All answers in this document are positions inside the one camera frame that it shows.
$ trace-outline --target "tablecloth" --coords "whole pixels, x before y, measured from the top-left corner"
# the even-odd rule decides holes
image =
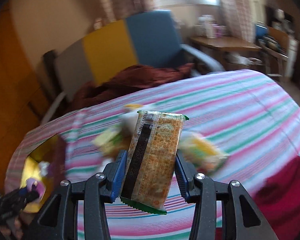
[[[190,120],[184,130],[201,133],[231,155],[212,178],[225,183],[237,179],[251,195],[300,155],[300,108],[276,82],[251,70],[213,73],[71,112],[30,131],[10,161],[6,192],[19,187],[26,156],[55,133],[68,143],[66,177],[77,182],[95,174],[101,154],[91,140],[120,122],[123,106],[131,102],[155,103],[159,111],[187,115]],[[165,207],[167,215],[154,215],[130,208],[119,198],[107,204],[112,239],[187,239],[194,205],[181,198],[175,177]],[[217,226],[221,226],[220,208],[217,203]],[[80,203],[79,239],[84,239],[82,210]]]

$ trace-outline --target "floor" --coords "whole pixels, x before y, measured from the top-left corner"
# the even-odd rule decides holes
[[[293,100],[300,106],[300,86],[292,82],[279,83],[283,89],[293,98]]]

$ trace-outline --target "screw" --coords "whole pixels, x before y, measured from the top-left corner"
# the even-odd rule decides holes
[[[233,181],[231,181],[231,185],[234,186],[234,187],[239,187],[240,186],[240,182],[237,181],[237,180],[233,180]]]
[[[104,177],[105,177],[105,175],[102,172],[99,172],[96,174],[97,179],[103,179]]]
[[[206,175],[204,175],[203,173],[197,173],[197,174],[195,175],[195,177],[196,177],[197,179],[204,179],[204,178],[206,177]]]
[[[61,182],[60,182],[60,185],[61,185],[62,187],[68,186],[68,185],[69,185],[69,180],[65,179],[65,180],[61,181]]]

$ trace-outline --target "plastic-wrapped snack bar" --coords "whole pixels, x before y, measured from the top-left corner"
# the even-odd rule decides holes
[[[173,176],[177,145],[186,116],[157,111],[138,111],[129,147],[121,200],[154,214],[163,207]]]

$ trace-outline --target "brown blanket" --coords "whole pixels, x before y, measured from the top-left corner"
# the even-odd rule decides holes
[[[139,90],[189,78],[192,67],[192,63],[177,69],[153,68],[145,65],[128,67],[101,86],[95,87],[93,82],[84,84],[74,95],[67,112],[98,105]]]

